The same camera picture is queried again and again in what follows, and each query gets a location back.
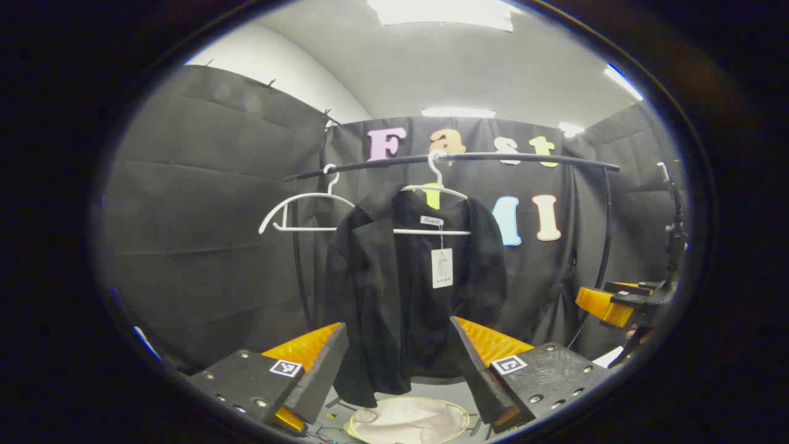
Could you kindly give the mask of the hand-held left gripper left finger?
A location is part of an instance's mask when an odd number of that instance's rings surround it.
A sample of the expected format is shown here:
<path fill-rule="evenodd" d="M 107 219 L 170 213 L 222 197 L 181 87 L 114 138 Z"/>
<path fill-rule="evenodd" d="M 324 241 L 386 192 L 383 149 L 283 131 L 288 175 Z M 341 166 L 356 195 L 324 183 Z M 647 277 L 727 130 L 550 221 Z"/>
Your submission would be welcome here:
<path fill-rule="evenodd" d="M 249 421 L 304 437 L 321 413 L 348 345 L 346 325 L 333 323 L 267 351 L 237 350 L 188 380 Z"/>

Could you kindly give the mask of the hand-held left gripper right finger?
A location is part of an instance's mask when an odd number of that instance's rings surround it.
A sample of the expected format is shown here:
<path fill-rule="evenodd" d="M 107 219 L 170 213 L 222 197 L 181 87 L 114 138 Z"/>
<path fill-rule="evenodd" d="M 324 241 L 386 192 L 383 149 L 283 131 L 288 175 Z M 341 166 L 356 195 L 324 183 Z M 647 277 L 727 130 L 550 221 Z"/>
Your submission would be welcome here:
<path fill-rule="evenodd" d="M 568 348 L 531 346 L 457 316 L 449 343 L 485 424 L 496 433 L 572 405 L 611 371 Z"/>

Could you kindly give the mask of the white laundry hamper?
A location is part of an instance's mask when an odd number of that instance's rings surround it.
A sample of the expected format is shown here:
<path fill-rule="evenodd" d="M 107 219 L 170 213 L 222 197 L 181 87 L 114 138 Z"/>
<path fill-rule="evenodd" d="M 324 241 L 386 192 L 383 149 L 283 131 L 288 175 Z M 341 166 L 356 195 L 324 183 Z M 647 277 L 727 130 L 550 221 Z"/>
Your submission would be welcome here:
<path fill-rule="evenodd" d="M 361 408 L 344 426 L 366 444 L 446 444 L 470 424 L 465 408 L 431 397 L 391 397 Z"/>

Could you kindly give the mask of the black knit jacket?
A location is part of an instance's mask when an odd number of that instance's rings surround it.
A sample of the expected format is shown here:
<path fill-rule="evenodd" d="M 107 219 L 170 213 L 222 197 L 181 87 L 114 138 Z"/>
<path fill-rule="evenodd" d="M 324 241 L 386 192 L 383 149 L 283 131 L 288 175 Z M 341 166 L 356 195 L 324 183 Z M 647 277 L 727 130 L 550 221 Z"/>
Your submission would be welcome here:
<path fill-rule="evenodd" d="M 436 210 L 403 183 L 368 193 L 327 243 L 316 322 L 343 323 L 349 345 L 333 383 L 344 402 L 374 408 L 414 377 L 459 377 L 457 316 L 499 328 L 508 299 L 504 241 L 479 200 Z"/>

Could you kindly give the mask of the white clothes hanger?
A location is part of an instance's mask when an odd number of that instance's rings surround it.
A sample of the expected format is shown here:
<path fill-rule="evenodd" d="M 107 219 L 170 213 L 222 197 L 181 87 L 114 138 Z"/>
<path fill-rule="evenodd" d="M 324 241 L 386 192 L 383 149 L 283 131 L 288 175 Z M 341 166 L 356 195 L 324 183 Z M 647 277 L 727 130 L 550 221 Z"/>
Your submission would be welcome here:
<path fill-rule="evenodd" d="M 446 157 L 448 157 L 448 153 L 443 151 L 443 150 L 435 150 L 435 151 L 430 152 L 430 154 L 428 154 L 428 157 L 427 157 L 428 166 L 434 172 L 434 174 L 436 175 L 436 185 L 435 186 L 429 186 L 429 185 L 408 185 L 408 186 L 404 186 L 402 189 L 400 189 L 400 191 L 401 192 L 406 192 L 406 191 L 425 191 L 425 190 L 426 191 L 436 191 L 436 193 L 439 193 L 439 194 L 440 193 L 445 193 L 445 194 L 453 195 L 454 197 L 458 197 L 459 199 L 462 199 L 462 200 L 468 200 L 468 196 L 467 195 L 465 195 L 463 193 L 459 193 L 459 191 L 455 191 L 454 189 L 445 188 L 445 186 L 443 185 L 443 174 L 439 170 L 439 168 L 437 168 L 436 164 L 437 164 L 437 160 L 439 160 L 441 158 L 446 158 Z M 436 230 L 429 231 L 429 230 L 423 230 L 423 229 L 394 229 L 393 233 L 395 235 L 409 235 L 409 236 L 411 236 L 411 235 L 470 236 L 471 235 L 470 231 L 447 231 L 447 230 L 444 230 L 443 229 L 443 224 L 439 225 L 439 230 L 437 230 L 437 231 Z"/>
<path fill-rule="evenodd" d="M 336 165 L 333 163 L 327 164 L 323 168 L 323 174 L 326 175 L 327 173 L 335 174 L 335 179 L 331 180 L 327 186 L 326 193 L 302 193 L 293 195 L 292 197 L 288 197 L 285 200 L 282 200 L 278 205 L 274 206 L 259 225 L 258 234 L 263 235 L 265 230 L 271 224 L 272 219 L 278 213 L 282 213 L 282 222 L 281 224 L 277 224 L 274 222 L 273 226 L 274 229 L 277 231 L 290 231 L 290 232 L 321 232 L 321 231 L 335 231 L 336 228 L 325 228 L 325 227 L 298 227 L 298 226 L 287 226 L 287 217 L 288 217 L 288 208 L 290 208 L 290 204 L 294 202 L 298 202 L 299 200 L 304 199 L 329 199 L 335 200 L 336 202 L 341 202 L 343 204 L 347 204 L 350 208 L 354 208 L 355 204 L 350 202 L 350 200 L 344 199 L 344 197 L 338 196 L 333 194 L 333 186 L 338 183 L 339 180 L 339 173 L 337 171 L 333 171 Z"/>

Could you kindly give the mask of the black backdrop cloth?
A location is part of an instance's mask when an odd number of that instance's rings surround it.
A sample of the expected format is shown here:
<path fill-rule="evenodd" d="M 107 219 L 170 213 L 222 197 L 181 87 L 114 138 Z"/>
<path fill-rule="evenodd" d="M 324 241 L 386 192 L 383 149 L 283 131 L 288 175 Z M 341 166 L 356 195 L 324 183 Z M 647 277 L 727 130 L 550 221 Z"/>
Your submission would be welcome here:
<path fill-rule="evenodd" d="M 240 74 L 186 65 L 137 110 L 102 201 L 108 272 L 154 352 L 193 374 L 247 348 L 264 351 L 319 327 L 330 234 L 258 228 L 279 202 L 323 192 L 330 176 L 290 175 L 372 160 L 449 152 L 566 155 L 617 164 L 611 216 L 598 168 L 549 162 L 439 162 L 446 187 L 495 213 L 509 298 L 499 329 L 542 345 L 568 343 L 594 359 L 622 337 L 574 298 L 592 286 L 610 231 L 606 281 L 661 281 L 674 202 L 667 164 L 690 219 L 677 146 L 646 104 L 573 138 L 511 119 L 390 117 L 335 125 L 318 109 Z"/>

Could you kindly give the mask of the large ceiling light panel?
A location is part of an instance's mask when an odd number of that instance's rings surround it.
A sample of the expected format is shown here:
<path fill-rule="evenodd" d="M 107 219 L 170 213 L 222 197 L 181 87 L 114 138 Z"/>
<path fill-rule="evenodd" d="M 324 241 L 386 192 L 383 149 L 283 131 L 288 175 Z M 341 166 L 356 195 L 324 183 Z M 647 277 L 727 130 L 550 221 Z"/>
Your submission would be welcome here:
<path fill-rule="evenodd" d="M 461 23 L 513 32 L 516 8 L 502 0 L 367 0 L 383 25 Z"/>

